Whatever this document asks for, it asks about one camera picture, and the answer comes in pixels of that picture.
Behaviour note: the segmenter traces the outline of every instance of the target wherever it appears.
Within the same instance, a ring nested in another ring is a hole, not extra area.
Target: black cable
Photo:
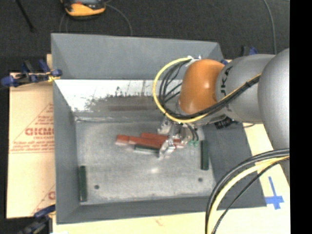
[[[16,1],[16,3],[18,4],[19,9],[20,9],[20,11],[22,12],[22,14],[23,14],[25,20],[27,21],[30,31],[33,32],[33,33],[36,32],[37,29],[36,29],[36,28],[34,27],[34,25],[31,23],[31,21],[30,21],[28,15],[27,15],[26,11],[24,10],[24,7],[23,7],[23,5],[21,4],[20,0],[15,0],[15,1]]]
[[[168,101],[170,101],[171,99],[173,99],[174,97],[176,97],[178,94],[180,94],[179,92],[176,92],[175,94],[173,94],[172,96],[170,96],[168,99],[165,99],[165,103],[167,103]]]
[[[198,136],[198,133],[197,133],[197,129],[194,129],[194,133],[195,133],[195,136],[196,136],[196,140],[199,141],[199,136]]]
[[[186,125],[187,125],[188,129],[191,131],[192,136],[193,136],[192,141],[194,141],[194,140],[195,140],[194,129],[191,127],[191,125],[190,125],[190,124],[187,124],[187,123],[186,123]]]
[[[182,82],[179,83],[177,86],[175,86],[172,90],[170,90],[167,94],[164,95],[164,98],[166,98],[169,94],[171,94],[174,90],[176,90],[179,86],[182,85]]]
[[[209,116],[219,110],[221,110],[222,108],[224,108],[227,104],[229,104],[231,101],[233,101],[234,99],[236,99],[240,94],[242,94],[244,91],[246,91],[248,88],[252,87],[253,85],[255,85],[256,83],[259,82],[261,75],[257,75],[256,77],[254,77],[253,79],[249,80],[248,82],[245,82],[242,86],[240,86],[239,88],[237,88],[233,93],[231,93],[230,96],[228,96],[226,99],[220,100],[219,102],[217,102],[216,104],[202,110],[199,111],[195,114],[191,114],[191,115],[181,115],[181,114],[177,114],[174,111],[172,111],[171,109],[169,109],[168,107],[166,107],[166,105],[163,105],[163,108],[166,110],[166,112],[168,112],[171,116],[178,118],[178,119],[192,119],[201,115],[206,115]]]
[[[280,163],[283,163],[287,160],[289,160],[290,158],[284,159],[284,160],[279,160],[271,165],[269,165],[267,168],[265,168],[264,170],[262,170],[257,176],[255,176],[244,188],[243,190],[236,196],[236,198],[231,202],[231,204],[225,209],[225,211],[223,212],[223,214],[220,216],[220,218],[218,219],[218,221],[216,222],[213,231],[211,232],[211,234],[215,234],[217,228],[219,227],[222,219],[224,218],[225,214],[229,211],[229,209],[235,204],[235,202],[249,189],[249,187],[255,182],[257,181],[267,170],[269,170],[270,168],[272,168],[273,166],[276,166]]]
[[[212,191],[212,193],[210,195],[209,201],[207,203],[205,233],[207,232],[207,223],[208,223],[208,217],[209,217],[209,214],[210,214],[211,206],[212,206],[216,196],[220,192],[220,190],[234,176],[235,173],[237,173],[242,168],[248,167],[249,165],[254,165],[254,163],[256,163],[256,162],[263,161],[263,160],[266,160],[266,159],[269,159],[269,158],[284,157],[284,156],[287,156],[289,154],[290,154],[289,148],[287,148],[287,149],[279,149],[279,150],[272,150],[272,151],[268,151],[268,152],[265,152],[265,153],[261,153],[261,154],[252,156],[252,157],[248,158],[247,160],[239,163],[237,166],[232,168],[227,174],[225,174],[223,176],[223,178],[214,187],[214,189],[213,189],[213,191]]]
[[[172,68],[170,68],[168,70],[168,72],[165,74],[164,78],[162,79],[162,81],[160,83],[159,94],[158,94],[158,100],[159,100],[159,103],[162,106],[164,106],[164,104],[165,104],[164,99],[165,99],[165,96],[166,96],[166,89],[167,89],[168,82],[169,82],[169,79],[170,79],[171,75],[174,73],[175,70],[177,70],[177,69],[179,70],[184,64],[188,63],[189,61],[190,60],[187,60],[187,61],[184,61],[184,62],[181,62],[181,63],[177,63]]]

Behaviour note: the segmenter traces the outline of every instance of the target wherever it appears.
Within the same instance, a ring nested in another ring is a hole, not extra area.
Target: black floor
[[[74,21],[62,17],[59,0],[20,0],[36,28],[31,32],[15,0],[1,0],[0,77],[19,70],[28,58],[50,52],[50,33],[75,32],[116,36],[197,39],[220,43],[233,59],[242,46],[274,54],[290,46],[290,2],[287,0],[112,0],[99,18]],[[15,233],[31,219],[5,218],[8,150],[8,94],[0,90],[0,233]]]

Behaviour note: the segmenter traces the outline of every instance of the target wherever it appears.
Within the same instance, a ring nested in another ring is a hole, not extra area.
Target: cardboard sheet
[[[52,83],[10,88],[7,218],[55,202]]]

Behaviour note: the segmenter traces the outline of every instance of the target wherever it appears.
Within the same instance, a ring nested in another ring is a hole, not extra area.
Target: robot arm
[[[162,87],[159,101],[154,94],[167,118],[194,127],[229,118],[263,123],[274,149],[289,148],[289,49],[276,56],[240,57],[226,65],[209,59],[183,61],[189,66],[176,103],[178,113],[166,107]]]

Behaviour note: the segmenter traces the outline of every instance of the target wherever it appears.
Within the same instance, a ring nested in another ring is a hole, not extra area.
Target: yellow cable
[[[179,62],[182,62],[182,61],[187,61],[187,60],[191,60],[193,59],[192,57],[185,57],[185,58],[180,58],[180,59],[177,59],[177,60],[174,60],[172,62],[169,62],[167,65],[165,65],[159,72],[158,74],[156,75],[155,79],[154,79],[154,83],[153,83],[153,97],[154,97],[154,101],[157,105],[157,107],[161,110],[161,112],[164,113],[165,116],[167,116],[169,119],[173,120],[173,121],[176,121],[176,122],[179,122],[179,123],[190,123],[190,122],[194,122],[194,121],[197,121],[201,118],[204,118],[207,114],[204,114],[204,115],[201,115],[201,116],[197,116],[195,118],[192,118],[192,119],[178,119],[178,118],[175,118],[173,116],[171,116],[168,112],[166,112],[166,110],[161,106],[158,98],[157,98],[157,95],[156,95],[156,85],[157,85],[157,81],[160,77],[160,75],[167,69],[169,68],[170,66],[172,65],[175,65]]]
[[[250,167],[244,171],[242,171],[240,174],[238,174],[237,176],[235,176],[232,180],[230,180],[223,188],[222,190],[219,192],[219,194],[217,195],[217,197],[214,200],[214,203],[211,207],[211,211],[208,217],[208,224],[207,224],[207,234],[211,234],[215,224],[212,224],[212,220],[213,220],[213,215],[216,213],[217,208],[221,202],[221,200],[223,199],[224,195],[226,194],[226,192],[233,187],[239,180],[241,180],[242,178],[244,178],[245,176],[257,171],[258,169],[264,170],[265,168],[267,168],[268,166],[272,165],[273,163],[280,161],[280,160],[284,160],[286,158],[288,158],[289,156],[285,156],[285,157],[281,157],[281,158],[271,158],[267,161],[261,162],[256,164],[253,167]]]

